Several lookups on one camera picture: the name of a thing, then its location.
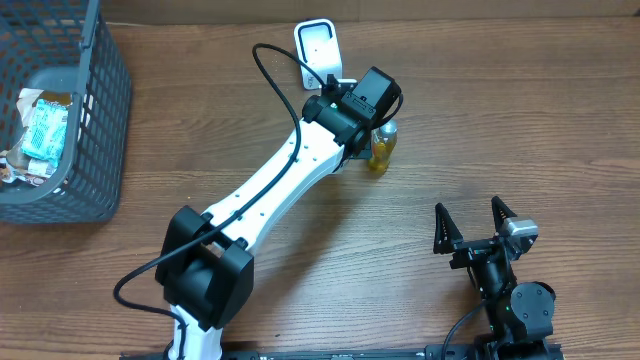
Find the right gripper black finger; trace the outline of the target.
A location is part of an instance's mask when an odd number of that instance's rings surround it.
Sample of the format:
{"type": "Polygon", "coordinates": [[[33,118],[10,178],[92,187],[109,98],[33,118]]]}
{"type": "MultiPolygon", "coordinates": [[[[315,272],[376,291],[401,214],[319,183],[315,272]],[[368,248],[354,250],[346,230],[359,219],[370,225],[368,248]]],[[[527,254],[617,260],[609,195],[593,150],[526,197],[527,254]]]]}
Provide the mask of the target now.
{"type": "Polygon", "coordinates": [[[452,253],[463,242],[463,236],[442,203],[435,206],[435,215],[436,229],[433,252],[435,254],[452,253]]]}
{"type": "Polygon", "coordinates": [[[491,207],[496,232],[509,233],[509,219],[516,218],[516,213],[513,212],[499,196],[494,196],[491,199],[491,207]]]}

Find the yellow liquid plastic bottle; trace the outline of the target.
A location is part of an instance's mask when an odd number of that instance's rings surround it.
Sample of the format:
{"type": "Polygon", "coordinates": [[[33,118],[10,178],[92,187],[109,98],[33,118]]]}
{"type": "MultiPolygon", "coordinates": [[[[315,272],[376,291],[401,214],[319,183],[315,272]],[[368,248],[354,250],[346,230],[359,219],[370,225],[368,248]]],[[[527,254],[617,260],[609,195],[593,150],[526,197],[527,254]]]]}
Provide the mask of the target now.
{"type": "Polygon", "coordinates": [[[398,127],[395,120],[389,120],[383,126],[371,132],[371,157],[369,169],[375,173],[384,173],[391,160],[391,154],[398,140],[398,127]]]}

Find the teal snack packet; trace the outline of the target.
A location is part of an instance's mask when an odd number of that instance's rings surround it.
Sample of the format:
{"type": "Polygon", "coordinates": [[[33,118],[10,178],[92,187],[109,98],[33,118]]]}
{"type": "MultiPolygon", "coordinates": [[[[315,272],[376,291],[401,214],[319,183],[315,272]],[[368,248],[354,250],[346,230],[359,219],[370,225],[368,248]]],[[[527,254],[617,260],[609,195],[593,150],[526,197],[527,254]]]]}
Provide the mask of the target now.
{"type": "Polygon", "coordinates": [[[65,146],[67,119],[65,106],[39,99],[23,138],[22,152],[57,167],[65,146]]]}

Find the brown snack pouch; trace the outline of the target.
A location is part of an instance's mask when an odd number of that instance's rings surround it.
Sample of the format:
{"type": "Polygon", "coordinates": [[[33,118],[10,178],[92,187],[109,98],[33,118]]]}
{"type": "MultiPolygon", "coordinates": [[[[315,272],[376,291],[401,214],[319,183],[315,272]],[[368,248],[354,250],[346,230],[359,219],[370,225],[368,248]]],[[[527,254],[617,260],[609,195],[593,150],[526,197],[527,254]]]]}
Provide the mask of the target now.
{"type": "Polygon", "coordinates": [[[47,161],[31,158],[21,150],[24,135],[30,125],[36,102],[39,99],[65,106],[68,109],[69,117],[73,105],[70,93],[23,88],[16,102],[22,125],[22,134],[15,145],[1,152],[1,180],[3,183],[16,185],[18,182],[22,182],[38,187],[44,184],[57,170],[58,166],[54,167],[47,161]]]}

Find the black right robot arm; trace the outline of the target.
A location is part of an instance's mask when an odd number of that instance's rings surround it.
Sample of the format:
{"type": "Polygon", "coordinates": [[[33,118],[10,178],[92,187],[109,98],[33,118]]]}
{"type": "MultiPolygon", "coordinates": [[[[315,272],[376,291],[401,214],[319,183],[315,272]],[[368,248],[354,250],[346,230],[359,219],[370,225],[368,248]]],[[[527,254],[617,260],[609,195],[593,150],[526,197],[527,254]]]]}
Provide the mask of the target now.
{"type": "Polygon", "coordinates": [[[466,241],[445,206],[435,205],[433,252],[450,254],[450,267],[467,271],[481,302],[453,325],[434,353],[441,360],[562,359],[561,347],[546,341],[553,334],[555,291],[544,282],[518,282],[512,267],[534,245],[538,225],[516,215],[497,196],[491,207],[494,234],[466,241]],[[490,332],[476,336],[471,345],[452,346],[457,330],[481,311],[486,312],[490,332]]]}

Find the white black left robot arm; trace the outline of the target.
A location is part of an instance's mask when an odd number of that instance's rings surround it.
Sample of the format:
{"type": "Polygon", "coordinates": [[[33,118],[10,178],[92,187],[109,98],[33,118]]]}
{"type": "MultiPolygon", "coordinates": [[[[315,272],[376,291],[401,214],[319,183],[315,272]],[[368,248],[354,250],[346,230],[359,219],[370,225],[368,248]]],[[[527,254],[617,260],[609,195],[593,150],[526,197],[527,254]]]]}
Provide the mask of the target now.
{"type": "Polygon", "coordinates": [[[254,288],[255,252],[317,182],[360,153],[381,115],[372,96],[312,96],[286,142],[232,194],[170,220],[156,281],[170,305],[168,359],[219,359],[223,328],[254,288]]]}

